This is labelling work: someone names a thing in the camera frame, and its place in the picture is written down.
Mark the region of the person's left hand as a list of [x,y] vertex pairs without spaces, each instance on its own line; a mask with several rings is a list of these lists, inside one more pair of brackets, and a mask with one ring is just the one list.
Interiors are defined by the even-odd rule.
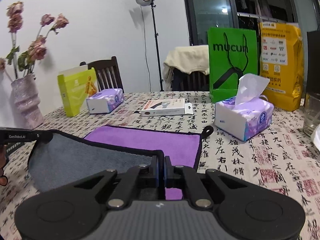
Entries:
[[6,149],[4,145],[0,146],[0,185],[6,186],[8,183],[7,177],[4,175],[4,167],[7,163]]

